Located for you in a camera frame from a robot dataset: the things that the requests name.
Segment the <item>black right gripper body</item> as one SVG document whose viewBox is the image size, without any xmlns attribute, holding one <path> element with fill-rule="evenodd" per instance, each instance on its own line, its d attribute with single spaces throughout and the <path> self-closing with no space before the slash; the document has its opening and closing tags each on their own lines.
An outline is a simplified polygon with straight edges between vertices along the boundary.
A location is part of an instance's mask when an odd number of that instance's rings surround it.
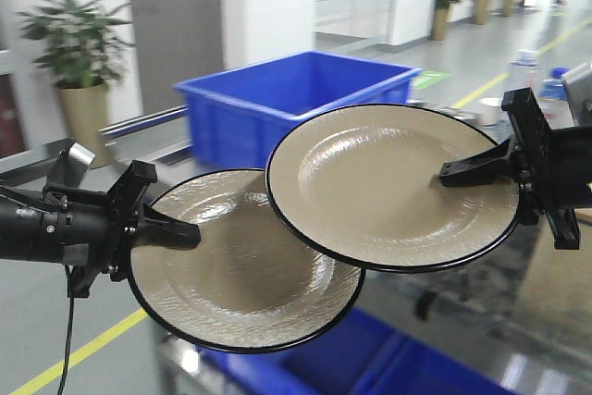
<svg viewBox="0 0 592 395">
<path fill-rule="evenodd" d="M 535 225 L 547 217 L 557 250 L 577 250 L 580 230 L 575 217 L 575 183 L 567 178 L 568 162 L 581 145 L 581 129 L 552 129 L 531 88 L 503 94 L 502 110 L 513 135 L 509 155 L 519 184 L 517 221 Z"/>
</svg>

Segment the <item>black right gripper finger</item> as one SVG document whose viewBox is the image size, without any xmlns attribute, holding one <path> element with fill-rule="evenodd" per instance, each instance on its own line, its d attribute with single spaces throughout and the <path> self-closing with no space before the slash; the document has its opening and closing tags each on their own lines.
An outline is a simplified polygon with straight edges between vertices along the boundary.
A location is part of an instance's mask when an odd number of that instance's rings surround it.
<svg viewBox="0 0 592 395">
<path fill-rule="evenodd" d="M 499 178 L 517 181 L 512 163 L 515 137 L 464 159 L 446 162 L 438 178 L 446 187 L 470 187 L 489 185 Z"/>
</svg>

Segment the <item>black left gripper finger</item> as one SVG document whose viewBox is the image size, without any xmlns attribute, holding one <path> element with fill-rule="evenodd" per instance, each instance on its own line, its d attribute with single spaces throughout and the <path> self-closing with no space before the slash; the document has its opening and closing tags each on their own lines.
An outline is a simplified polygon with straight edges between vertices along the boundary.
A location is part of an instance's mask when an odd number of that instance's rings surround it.
<svg viewBox="0 0 592 395">
<path fill-rule="evenodd" d="M 195 224 L 165 215 L 143 204 L 134 238 L 135 246 L 195 248 L 201 242 L 201 231 Z"/>
</svg>

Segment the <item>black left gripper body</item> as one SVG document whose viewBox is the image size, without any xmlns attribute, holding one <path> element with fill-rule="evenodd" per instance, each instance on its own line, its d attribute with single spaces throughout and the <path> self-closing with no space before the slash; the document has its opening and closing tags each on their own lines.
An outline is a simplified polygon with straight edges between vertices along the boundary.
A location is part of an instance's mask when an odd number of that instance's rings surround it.
<svg viewBox="0 0 592 395">
<path fill-rule="evenodd" d="M 74 211 L 69 228 L 84 241 L 64 248 L 68 274 L 68 296 L 87 298 L 98 275 L 106 273 L 114 282 L 129 276 L 130 250 L 146 223 L 144 194 L 157 182 L 156 167 L 134 160 L 106 192 L 77 190 L 69 194 Z"/>
</svg>

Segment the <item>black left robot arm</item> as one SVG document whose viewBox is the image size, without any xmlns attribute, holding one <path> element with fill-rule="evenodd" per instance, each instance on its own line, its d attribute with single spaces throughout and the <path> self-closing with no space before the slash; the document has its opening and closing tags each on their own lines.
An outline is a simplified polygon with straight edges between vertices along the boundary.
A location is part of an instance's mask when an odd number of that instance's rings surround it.
<svg viewBox="0 0 592 395">
<path fill-rule="evenodd" d="M 1 189 L 1 256 L 68 265 L 68 295 L 87 298 L 101 273 L 119 282 L 130 273 L 130 251 L 142 244 L 192 250 L 197 225 L 156 211 L 143 200 L 156 182 L 154 165 L 134 160 L 108 191 L 80 187 L 85 168 L 55 162 L 41 191 Z"/>
</svg>

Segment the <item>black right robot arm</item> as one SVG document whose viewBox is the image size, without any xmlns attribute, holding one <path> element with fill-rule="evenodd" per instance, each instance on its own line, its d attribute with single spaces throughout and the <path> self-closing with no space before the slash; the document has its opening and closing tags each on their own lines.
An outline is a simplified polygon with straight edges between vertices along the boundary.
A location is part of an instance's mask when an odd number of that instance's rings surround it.
<svg viewBox="0 0 592 395">
<path fill-rule="evenodd" d="M 479 186 L 508 177 L 519 188 L 518 222 L 533 225 L 545 215 L 557 250 L 577 250 L 575 211 L 591 206 L 591 127 L 552 129 L 529 88 L 508 91 L 501 109 L 512 135 L 464 159 L 442 165 L 446 187 Z"/>
</svg>

